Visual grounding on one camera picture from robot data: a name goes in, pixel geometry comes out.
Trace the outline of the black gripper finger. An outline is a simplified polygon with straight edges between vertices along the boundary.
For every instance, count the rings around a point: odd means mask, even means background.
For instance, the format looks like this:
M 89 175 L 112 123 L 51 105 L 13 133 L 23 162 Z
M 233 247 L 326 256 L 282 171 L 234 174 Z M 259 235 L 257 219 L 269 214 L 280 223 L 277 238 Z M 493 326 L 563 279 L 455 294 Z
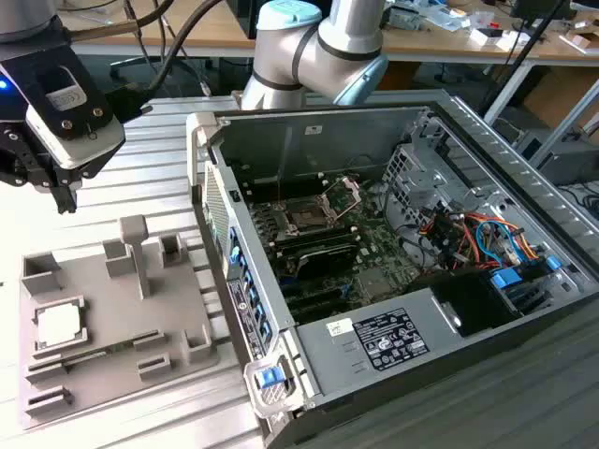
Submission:
M 63 214 L 77 209 L 70 184 L 78 179 L 75 170 L 58 166 L 25 122 L 1 122 L 1 182 L 14 187 L 30 183 L 50 193 Z

